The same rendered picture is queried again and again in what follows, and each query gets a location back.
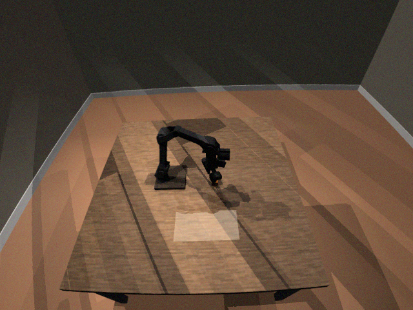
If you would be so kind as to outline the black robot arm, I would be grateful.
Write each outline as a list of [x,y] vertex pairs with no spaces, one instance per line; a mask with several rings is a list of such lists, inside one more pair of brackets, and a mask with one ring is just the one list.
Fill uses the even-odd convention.
[[159,166],[154,175],[157,178],[157,183],[167,183],[168,181],[167,172],[170,167],[170,162],[166,160],[167,141],[178,136],[200,145],[203,149],[202,153],[206,153],[206,160],[217,160],[216,169],[218,169],[218,167],[225,168],[225,160],[230,161],[230,149],[220,149],[220,144],[214,137],[201,136],[179,125],[162,127],[157,135],[157,142],[159,143]]

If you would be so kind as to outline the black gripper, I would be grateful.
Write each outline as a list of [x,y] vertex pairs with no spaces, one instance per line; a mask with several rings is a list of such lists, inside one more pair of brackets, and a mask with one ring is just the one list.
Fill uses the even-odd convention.
[[[211,182],[213,183],[213,185],[216,183],[217,180],[222,179],[221,173],[219,171],[216,171],[217,160],[208,161],[206,158],[203,158],[201,161],[203,163],[203,166],[204,166],[205,170],[209,174],[209,178],[210,178]],[[212,173],[210,173],[210,171],[212,171]]]

